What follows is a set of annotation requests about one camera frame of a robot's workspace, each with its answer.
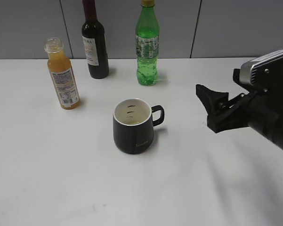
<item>red wine bottle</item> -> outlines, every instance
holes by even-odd
[[[81,33],[89,72],[92,78],[103,79],[109,74],[105,29],[97,20],[95,0],[82,1],[86,22],[81,29]]]

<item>juice bottle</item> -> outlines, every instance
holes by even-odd
[[[56,89],[57,97],[62,108],[74,109],[80,104],[72,66],[64,53],[64,44],[60,38],[49,38],[45,42],[48,53],[48,69]]]

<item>mug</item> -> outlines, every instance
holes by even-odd
[[[153,121],[152,113],[161,111],[160,118]],[[164,109],[150,107],[141,99],[120,102],[113,114],[113,137],[116,146],[128,154],[140,154],[153,142],[154,126],[164,121]]]

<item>gray wall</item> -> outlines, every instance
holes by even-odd
[[[74,58],[84,58],[81,27],[85,21],[81,0],[62,0]],[[135,58],[135,26],[141,0],[97,0],[97,17],[105,27],[109,58]],[[156,0],[160,26],[159,56],[189,58],[200,0]]]
[[[140,2],[97,0],[110,58],[135,58]],[[155,12],[160,58],[188,58],[191,49],[192,57],[254,57],[283,48],[283,0],[156,0]],[[56,36],[69,57],[84,58],[83,23],[81,0],[0,1],[0,59],[47,58],[44,40]]]
[[[192,57],[255,57],[283,49],[283,0],[203,0]]]
[[[72,56],[59,0],[0,1],[0,59],[46,58],[49,37],[61,37]]]

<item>bottle label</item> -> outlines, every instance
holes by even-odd
[[[83,36],[83,41],[88,64],[99,66],[95,39],[88,39]]]
[[[72,68],[64,72],[51,72],[51,76],[62,105],[71,107],[79,101],[79,94],[74,82]]]
[[[136,35],[136,54],[137,57],[151,59],[158,56],[159,36],[144,39]]]

